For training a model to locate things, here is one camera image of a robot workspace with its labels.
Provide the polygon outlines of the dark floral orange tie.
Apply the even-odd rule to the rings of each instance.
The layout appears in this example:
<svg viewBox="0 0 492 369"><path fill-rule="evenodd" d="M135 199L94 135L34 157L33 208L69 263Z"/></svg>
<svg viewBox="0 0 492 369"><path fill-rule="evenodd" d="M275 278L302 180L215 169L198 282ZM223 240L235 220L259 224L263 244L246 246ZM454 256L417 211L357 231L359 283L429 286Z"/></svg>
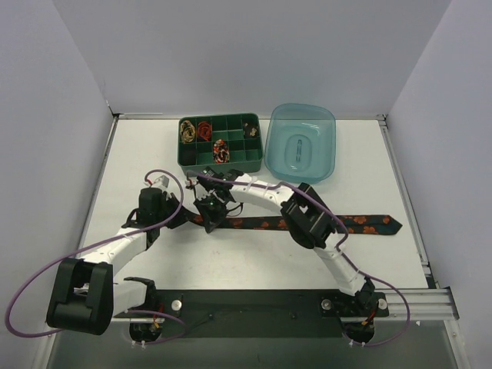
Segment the dark floral orange tie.
<svg viewBox="0 0 492 369"><path fill-rule="evenodd" d="M403 227L399 221L387 214L339 215L338 219L349 234L391 236ZM232 217L225 218L217 228L288 231L289 227L293 226L295 231L310 231L316 223L316 220L308 220L306 216L300 216L298 220L285 220L281 216Z"/></svg>

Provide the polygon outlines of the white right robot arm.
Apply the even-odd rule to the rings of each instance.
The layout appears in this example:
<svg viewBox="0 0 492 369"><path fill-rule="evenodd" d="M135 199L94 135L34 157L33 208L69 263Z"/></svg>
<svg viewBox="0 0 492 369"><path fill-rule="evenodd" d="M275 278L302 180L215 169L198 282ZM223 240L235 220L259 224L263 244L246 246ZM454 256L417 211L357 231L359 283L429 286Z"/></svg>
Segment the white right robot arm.
<svg viewBox="0 0 492 369"><path fill-rule="evenodd" d="M229 202L277 211L293 240L314 251L324 262L342 294L361 309L378 306L372 277L361 271L342 250L349 235L347 227L309 184L297 187L287 182L269 184L235 170L220 175L209 169L194 175L209 193L208 200L197 200L195 205L206 225L220 224Z"/></svg>

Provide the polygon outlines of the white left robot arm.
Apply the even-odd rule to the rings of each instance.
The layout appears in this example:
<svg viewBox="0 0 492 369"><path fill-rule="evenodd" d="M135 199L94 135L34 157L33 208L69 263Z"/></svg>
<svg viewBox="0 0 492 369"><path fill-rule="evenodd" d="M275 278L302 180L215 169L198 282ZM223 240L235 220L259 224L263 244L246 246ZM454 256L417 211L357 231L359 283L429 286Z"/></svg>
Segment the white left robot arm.
<svg viewBox="0 0 492 369"><path fill-rule="evenodd" d="M156 242L163 221L170 228L185 221L179 204L163 185L144 188L116 240L61 261L48 305L48 326L100 335L114 316L132 308L159 311L153 280L115 276Z"/></svg>

